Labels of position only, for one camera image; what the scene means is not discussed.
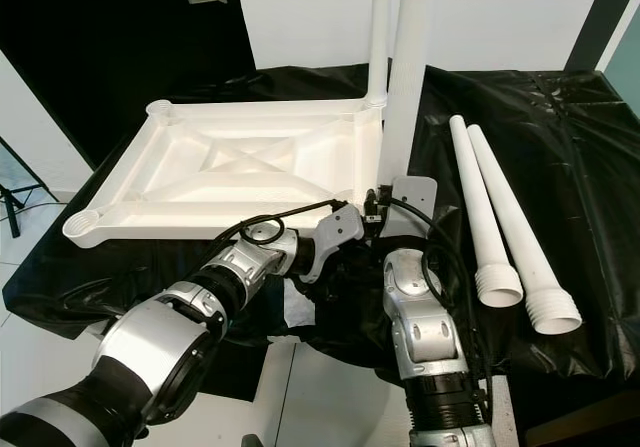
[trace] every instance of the white plastic table top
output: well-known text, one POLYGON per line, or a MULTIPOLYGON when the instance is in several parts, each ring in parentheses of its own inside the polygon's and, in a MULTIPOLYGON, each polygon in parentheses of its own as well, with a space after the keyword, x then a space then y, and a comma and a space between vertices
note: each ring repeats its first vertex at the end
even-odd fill
MULTIPOLYGON (((171 104, 148 118, 64 234, 107 239, 212 239, 254 215, 337 198, 362 207, 375 187, 381 109, 363 100, 171 104)), ((287 219, 309 233, 330 213, 287 219)))

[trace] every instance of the tripod stand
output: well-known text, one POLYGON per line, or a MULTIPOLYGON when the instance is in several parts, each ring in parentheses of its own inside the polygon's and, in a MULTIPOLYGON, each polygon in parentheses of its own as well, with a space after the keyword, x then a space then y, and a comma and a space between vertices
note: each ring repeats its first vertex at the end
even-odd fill
POLYGON ((24 204, 16 199, 14 194, 27 192, 39 187, 42 187, 42 185, 34 184, 15 190, 9 190, 0 184, 0 197, 4 199, 4 204, 7 209, 7 219, 9 220, 9 226, 11 227, 11 236, 14 239, 16 237, 20 237, 20 227, 18 226, 18 219, 16 218, 16 209, 24 209, 24 204))

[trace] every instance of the white vertical pole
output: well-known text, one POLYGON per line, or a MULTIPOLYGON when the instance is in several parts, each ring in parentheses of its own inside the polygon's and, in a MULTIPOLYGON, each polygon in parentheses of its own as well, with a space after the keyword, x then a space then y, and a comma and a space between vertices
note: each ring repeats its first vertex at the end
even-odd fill
POLYGON ((369 86, 365 97, 367 107, 384 107, 387 104, 390 1, 372 0, 369 86))
POLYGON ((436 0, 400 0, 378 183, 406 175, 436 0))
POLYGON ((454 115, 449 125, 476 251, 478 298, 489 307, 510 307, 522 300, 518 273, 509 264, 464 119, 454 115))

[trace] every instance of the black tarp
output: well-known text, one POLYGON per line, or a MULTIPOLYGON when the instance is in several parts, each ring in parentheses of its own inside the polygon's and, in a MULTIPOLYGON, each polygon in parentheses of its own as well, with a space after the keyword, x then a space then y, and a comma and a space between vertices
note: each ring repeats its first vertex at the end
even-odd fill
MULTIPOLYGON (((366 66, 279 68, 224 85, 176 86, 168 98, 353 98, 365 93, 366 71, 366 66)), ((561 285, 584 318, 573 333, 543 336, 531 327, 524 302, 502 310, 478 304, 496 370, 518 372, 520 378, 551 374, 543 377, 604 381, 611 388, 602 395, 622 385, 638 386, 638 118, 600 73, 428 68, 409 174, 438 181, 435 217, 460 242, 470 272, 475 271, 473 246, 448 128, 453 114, 482 126, 561 285)), ((64 221, 88 203, 125 147, 96 171, 7 283, 3 294, 11 312, 74 338, 88 324, 124 312, 179 280, 197 262, 204 241, 112 240, 83 250, 62 235, 64 221)), ((257 345, 266 343, 266 335, 295 333, 338 359, 393 369, 379 275, 362 265, 367 255, 349 253, 347 262, 356 264, 352 271, 358 275, 342 275, 337 300, 318 302, 316 327, 287 332, 281 297, 272 295, 281 284, 274 281, 252 301, 231 338, 257 345)), ((567 395, 575 403, 575 395, 567 395)))

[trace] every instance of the white plastic tube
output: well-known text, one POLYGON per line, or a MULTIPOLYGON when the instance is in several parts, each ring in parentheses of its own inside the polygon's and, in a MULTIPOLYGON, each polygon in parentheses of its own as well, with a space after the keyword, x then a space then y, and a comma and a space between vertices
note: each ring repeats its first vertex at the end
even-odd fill
POLYGON ((400 0, 378 183, 407 175, 436 0, 400 0))
POLYGON ((522 300, 520 278, 509 264, 464 119, 454 115, 449 126, 476 251, 478 298, 489 307, 510 307, 522 300))
POLYGON ((372 0, 369 86, 365 97, 367 107, 384 107, 387 104, 390 9, 391 0, 372 0))
POLYGON ((527 293, 527 312, 533 328, 547 335, 564 334, 577 329, 582 324, 580 312, 571 295, 560 287, 482 130, 477 125, 471 125, 468 133, 527 293))

